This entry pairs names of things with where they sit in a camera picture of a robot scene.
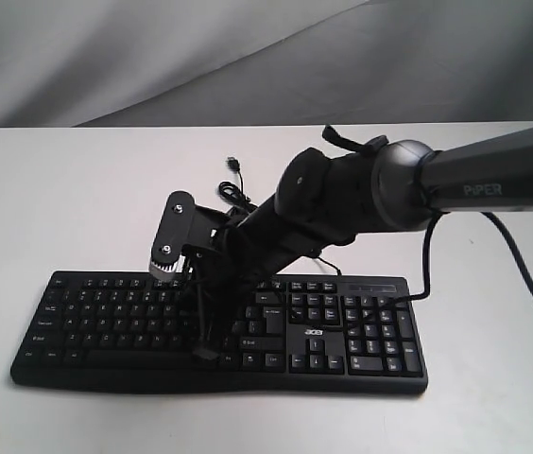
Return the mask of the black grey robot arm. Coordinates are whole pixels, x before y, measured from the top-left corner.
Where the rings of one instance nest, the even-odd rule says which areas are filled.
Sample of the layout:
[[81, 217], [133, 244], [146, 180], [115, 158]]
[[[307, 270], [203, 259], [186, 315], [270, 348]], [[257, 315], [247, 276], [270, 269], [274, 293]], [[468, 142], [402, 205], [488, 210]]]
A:
[[198, 282], [196, 354], [214, 358], [213, 330], [232, 303], [303, 256], [345, 246], [360, 234], [423, 232], [431, 237], [452, 212], [533, 211], [533, 128], [459, 148], [377, 136], [358, 144], [325, 128], [338, 158], [315, 148], [286, 167], [274, 194], [215, 234], [215, 256], [194, 265]]

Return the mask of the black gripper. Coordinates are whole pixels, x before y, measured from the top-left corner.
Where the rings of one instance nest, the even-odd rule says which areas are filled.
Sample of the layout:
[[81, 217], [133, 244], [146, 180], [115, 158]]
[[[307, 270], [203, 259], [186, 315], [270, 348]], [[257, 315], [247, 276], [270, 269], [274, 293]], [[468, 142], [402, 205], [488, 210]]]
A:
[[198, 339], [194, 355], [204, 361], [218, 359], [223, 338], [233, 318], [233, 284], [255, 284], [281, 271], [301, 257], [323, 249], [316, 201], [269, 198], [239, 223], [218, 233], [216, 264], [210, 282], [223, 284], [210, 292], [212, 324], [210, 348], [205, 340], [205, 315], [201, 281], [196, 282]]

